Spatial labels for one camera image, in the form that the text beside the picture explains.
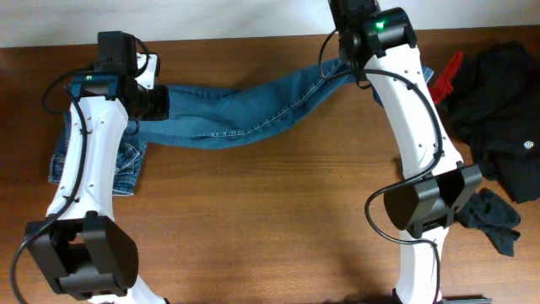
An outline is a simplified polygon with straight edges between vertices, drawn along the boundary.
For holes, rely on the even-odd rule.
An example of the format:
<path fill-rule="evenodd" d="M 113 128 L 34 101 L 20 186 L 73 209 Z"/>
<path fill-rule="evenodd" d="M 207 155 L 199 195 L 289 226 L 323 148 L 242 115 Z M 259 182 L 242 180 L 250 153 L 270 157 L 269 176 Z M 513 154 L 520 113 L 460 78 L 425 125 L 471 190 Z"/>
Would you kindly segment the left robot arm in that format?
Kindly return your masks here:
<path fill-rule="evenodd" d="M 160 60 L 121 31 L 98 34 L 98 58 L 67 86 L 70 135 L 62 176 L 43 221 L 27 224 L 28 250 L 51 289 L 91 303 L 164 303 L 138 273 L 135 241 L 114 219 L 116 157 L 130 121 L 164 121 L 170 99 Z"/>

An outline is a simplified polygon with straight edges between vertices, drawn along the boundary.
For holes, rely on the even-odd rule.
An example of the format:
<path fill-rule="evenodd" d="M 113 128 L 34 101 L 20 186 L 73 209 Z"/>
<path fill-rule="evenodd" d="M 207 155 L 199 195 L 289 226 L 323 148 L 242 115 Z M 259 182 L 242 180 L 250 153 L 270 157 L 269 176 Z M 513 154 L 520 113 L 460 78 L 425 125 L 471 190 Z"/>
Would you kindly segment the blue denim jeans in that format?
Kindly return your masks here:
<path fill-rule="evenodd" d="M 356 78 L 335 58 L 243 90 L 171 84 L 169 117 L 129 122 L 116 157 L 112 193 L 132 196 L 149 144 L 229 149 L 293 128 L 338 88 Z"/>

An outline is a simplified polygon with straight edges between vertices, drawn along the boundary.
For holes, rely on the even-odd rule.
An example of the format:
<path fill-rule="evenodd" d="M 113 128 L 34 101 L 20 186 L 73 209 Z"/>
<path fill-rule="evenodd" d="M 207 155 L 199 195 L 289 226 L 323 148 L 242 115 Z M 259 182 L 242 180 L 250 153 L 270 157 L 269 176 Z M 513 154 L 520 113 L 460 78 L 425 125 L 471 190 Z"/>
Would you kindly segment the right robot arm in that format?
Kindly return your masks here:
<path fill-rule="evenodd" d="M 376 1 L 329 3 L 339 53 L 358 81 L 368 81 L 384 107 L 399 148 L 403 181 L 371 194 L 382 197 L 399 237 L 372 229 L 400 247 L 396 303 L 444 303 L 441 253 L 455 215 L 482 181 L 448 138 L 424 79 L 417 36 L 402 8 Z"/>

